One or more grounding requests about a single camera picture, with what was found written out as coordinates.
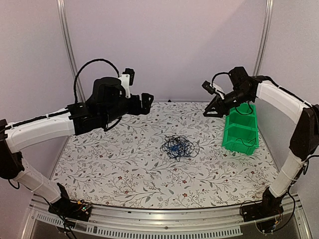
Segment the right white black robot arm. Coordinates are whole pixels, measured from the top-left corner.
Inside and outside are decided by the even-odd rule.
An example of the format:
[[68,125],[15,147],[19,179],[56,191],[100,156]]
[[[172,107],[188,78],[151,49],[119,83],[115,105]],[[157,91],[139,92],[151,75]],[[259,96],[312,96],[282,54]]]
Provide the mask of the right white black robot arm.
[[221,118],[242,103],[261,100],[294,125],[288,156],[258,205],[260,216],[268,217],[298,180],[302,168],[319,146],[319,106],[302,100],[269,76],[249,76],[243,66],[216,73],[210,81],[204,81],[202,87],[213,96],[204,110],[207,117]]

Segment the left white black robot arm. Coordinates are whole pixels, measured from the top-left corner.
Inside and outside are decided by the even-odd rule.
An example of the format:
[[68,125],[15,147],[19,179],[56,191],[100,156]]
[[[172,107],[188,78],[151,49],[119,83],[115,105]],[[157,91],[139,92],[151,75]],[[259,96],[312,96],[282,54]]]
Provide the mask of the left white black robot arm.
[[94,129],[109,131],[129,114],[147,115],[154,97],[143,93],[133,95],[135,72],[127,68],[123,73],[116,70],[116,77],[103,77],[93,83],[91,96],[85,102],[75,102],[54,113],[29,120],[8,123],[0,121],[0,177],[15,181],[43,197],[63,216],[88,209],[84,201],[71,200],[65,188],[53,183],[35,170],[22,156],[21,150],[51,139],[82,135]]

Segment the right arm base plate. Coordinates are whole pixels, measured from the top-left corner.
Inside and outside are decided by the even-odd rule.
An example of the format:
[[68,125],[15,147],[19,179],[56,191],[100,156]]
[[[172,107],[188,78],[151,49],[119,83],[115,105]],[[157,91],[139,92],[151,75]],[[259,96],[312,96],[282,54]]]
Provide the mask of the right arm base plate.
[[296,210],[296,201],[289,193],[289,197],[293,200],[293,210],[289,218],[281,225],[283,220],[283,206],[281,204],[283,197],[279,199],[271,199],[270,196],[263,197],[262,202],[256,203],[251,200],[244,201],[239,208],[239,214],[244,222],[256,221],[273,217],[271,220],[260,221],[255,224],[257,230],[264,234],[269,235],[274,232],[282,230],[292,220]]

